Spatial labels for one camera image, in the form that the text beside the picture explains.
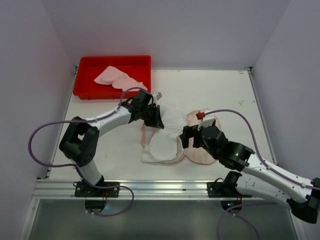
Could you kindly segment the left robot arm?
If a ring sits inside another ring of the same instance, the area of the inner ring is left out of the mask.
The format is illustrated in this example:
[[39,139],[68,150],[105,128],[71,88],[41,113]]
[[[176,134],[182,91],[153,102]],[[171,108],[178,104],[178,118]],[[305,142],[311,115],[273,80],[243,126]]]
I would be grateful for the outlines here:
[[94,157],[98,140],[117,127],[143,120],[144,125],[164,129],[160,106],[160,92],[149,93],[139,89],[135,97],[122,100],[113,110],[92,118],[74,117],[59,143],[59,150],[75,165],[80,177],[90,186],[102,187],[103,175],[99,172]]

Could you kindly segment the pink bra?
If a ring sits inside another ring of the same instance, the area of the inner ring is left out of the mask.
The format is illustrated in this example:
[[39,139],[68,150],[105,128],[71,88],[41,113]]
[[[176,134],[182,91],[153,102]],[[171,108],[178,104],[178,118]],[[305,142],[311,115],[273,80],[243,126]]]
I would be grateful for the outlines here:
[[122,91],[127,91],[134,87],[141,88],[145,91],[148,90],[142,82],[138,82],[127,73],[113,66],[108,66],[94,79],[94,82],[100,85],[112,86],[113,88]]

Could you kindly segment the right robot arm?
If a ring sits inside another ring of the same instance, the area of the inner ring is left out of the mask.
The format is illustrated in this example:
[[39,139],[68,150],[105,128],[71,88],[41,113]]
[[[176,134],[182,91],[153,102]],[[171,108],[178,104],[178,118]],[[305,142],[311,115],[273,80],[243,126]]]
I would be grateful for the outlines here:
[[259,158],[251,148],[229,141],[216,126],[185,126],[179,136],[183,148],[203,148],[229,173],[224,179],[226,194],[250,195],[291,210],[298,219],[316,224],[320,213],[320,179],[308,179]]

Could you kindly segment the white bra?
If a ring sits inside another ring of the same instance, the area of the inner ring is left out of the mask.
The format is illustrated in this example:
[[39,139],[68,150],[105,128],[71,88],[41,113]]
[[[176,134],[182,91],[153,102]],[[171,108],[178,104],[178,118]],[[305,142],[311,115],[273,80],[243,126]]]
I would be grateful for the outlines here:
[[141,127],[141,162],[173,165],[185,155],[179,135],[187,123],[187,115],[174,104],[165,104],[160,107],[160,117],[164,129],[145,124]]

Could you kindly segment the floral mesh laundry bag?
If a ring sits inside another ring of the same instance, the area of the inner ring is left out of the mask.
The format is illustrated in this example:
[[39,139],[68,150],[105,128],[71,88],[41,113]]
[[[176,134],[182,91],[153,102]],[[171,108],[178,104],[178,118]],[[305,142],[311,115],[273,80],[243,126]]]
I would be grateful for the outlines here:
[[[196,117],[196,113],[198,110],[191,111],[186,114],[186,125],[185,126],[194,126],[198,125],[200,121]],[[193,148],[193,139],[189,140],[189,147],[183,148],[185,150],[185,154],[183,158],[188,158],[191,162],[198,165],[211,165],[216,162],[214,158],[212,158],[203,148]]]

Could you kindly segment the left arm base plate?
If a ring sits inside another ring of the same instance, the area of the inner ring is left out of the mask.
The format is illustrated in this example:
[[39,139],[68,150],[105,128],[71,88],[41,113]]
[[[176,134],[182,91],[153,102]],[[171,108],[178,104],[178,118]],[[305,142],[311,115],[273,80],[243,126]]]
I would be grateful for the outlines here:
[[120,183],[115,181],[103,181],[97,186],[90,186],[84,181],[73,183],[74,196],[78,198],[117,198],[119,196]]

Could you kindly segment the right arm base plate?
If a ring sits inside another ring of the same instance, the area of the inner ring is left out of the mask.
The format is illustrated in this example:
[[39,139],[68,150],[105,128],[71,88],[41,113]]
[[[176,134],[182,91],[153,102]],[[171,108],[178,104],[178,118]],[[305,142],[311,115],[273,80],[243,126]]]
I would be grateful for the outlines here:
[[209,198],[237,198],[240,196],[235,187],[227,186],[222,181],[206,183]]

